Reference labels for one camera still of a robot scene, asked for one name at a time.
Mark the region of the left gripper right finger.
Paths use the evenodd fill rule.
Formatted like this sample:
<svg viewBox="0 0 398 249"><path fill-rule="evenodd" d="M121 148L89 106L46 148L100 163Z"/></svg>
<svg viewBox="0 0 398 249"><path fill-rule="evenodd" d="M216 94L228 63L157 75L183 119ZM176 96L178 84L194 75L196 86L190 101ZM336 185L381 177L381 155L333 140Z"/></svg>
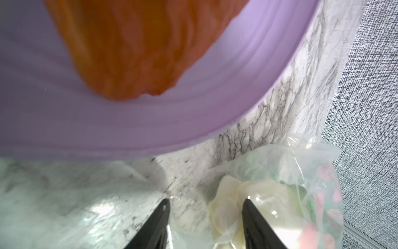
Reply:
<svg viewBox="0 0 398 249"><path fill-rule="evenodd" d="M242 218L247 249L287 249L250 199L243 203Z"/></svg>

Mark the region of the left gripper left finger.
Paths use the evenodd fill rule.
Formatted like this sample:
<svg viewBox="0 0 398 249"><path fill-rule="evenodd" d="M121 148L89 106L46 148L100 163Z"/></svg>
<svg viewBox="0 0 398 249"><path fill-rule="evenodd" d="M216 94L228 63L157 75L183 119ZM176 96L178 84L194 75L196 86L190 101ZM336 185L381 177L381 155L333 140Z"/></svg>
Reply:
<svg viewBox="0 0 398 249"><path fill-rule="evenodd" d="M170 210L170 200L163 199L124 249L165 249Z"/></svg>

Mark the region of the green chinese cabbage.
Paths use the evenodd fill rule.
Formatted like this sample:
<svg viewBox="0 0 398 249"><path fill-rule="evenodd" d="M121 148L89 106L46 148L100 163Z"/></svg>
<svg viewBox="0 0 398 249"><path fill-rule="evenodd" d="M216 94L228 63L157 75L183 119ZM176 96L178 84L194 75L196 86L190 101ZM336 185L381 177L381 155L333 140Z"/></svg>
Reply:
<svg viewBox="0 0 398 249"><path fill-rule="evenodd" d="M300 188L273 179L240 181L223 177L208 204L214 249L249 248L250 226L267 226L269 244L275 238L284 249L306 247L304 230L309 224Z"/></svg>

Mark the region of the clear zip-top bag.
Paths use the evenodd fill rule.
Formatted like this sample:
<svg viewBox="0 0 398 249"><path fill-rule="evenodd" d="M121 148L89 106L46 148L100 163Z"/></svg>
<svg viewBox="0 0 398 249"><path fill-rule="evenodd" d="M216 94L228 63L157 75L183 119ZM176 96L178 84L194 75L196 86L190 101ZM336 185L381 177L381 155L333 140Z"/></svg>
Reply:
<svg viewBox="0 0 398 249"><path fill-rule="evenodd" d="M333 166L340 149L291 134L210 169L195 170L171 194L172 249L244 249L250 200L289 249L340 249L344 218Z"/></svg>

